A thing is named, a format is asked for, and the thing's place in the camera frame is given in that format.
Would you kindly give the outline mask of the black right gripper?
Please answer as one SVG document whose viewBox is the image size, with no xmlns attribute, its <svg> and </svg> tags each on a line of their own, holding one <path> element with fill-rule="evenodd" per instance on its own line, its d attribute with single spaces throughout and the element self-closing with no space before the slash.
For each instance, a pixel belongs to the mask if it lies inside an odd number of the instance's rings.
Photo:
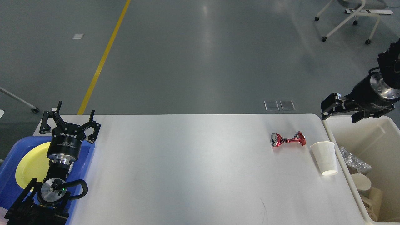
<svg viewBox="0 0 400 225">
<path fill-rule="evenodd" d="M 326 120 L 333 114 L 356 111 L 352 122 L 362 119 L 379 118 L 395 109 L 399 101 L 399 82 L 391 83 L 381 72 L 372 72 L 357 83 L 346 96 L 332 93 L 320 104 L 321 117 Z"/>
</svg>

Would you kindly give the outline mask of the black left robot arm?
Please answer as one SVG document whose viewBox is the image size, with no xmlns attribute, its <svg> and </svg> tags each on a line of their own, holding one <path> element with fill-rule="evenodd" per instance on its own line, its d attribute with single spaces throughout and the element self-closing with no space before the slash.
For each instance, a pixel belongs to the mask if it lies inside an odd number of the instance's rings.
<svg viewBox="0 0 400 225">
<path fill-rule="evenodd" d="M 39 129 L 40 134 L 52 135 L 47 174 L 43 181 L 32 178 L 14 201 L 4 216 L 9 225 L 64 225 L 69 218 L 67 204 L 88 193 L 86 181 L 68 176 L 83 142 L 93 144 L 101 125 L 94 120 L 94 110 L 83 125 L 66 122 L 59 114 L 61 105 L 59 101 L 56 110 L 44 111 Z"/>
</svg>

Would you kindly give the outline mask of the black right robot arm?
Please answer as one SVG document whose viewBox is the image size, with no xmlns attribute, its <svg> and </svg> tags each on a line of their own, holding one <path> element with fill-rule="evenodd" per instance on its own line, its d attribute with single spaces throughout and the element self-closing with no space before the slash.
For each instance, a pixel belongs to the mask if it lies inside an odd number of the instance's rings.
<svg viewBox="0 0 400 225">
<path fill-rule="evenodd" d="M 400 43 L 394 42 L 378 55 L 378 66 L 357 83 L 350 94 L 334 92 L 321 102 L 321 117 L 326 120 L 338 113 L 353 112 L 352 122 L 379 118 L 395 109 L 400 99 Z"/>
</svg>

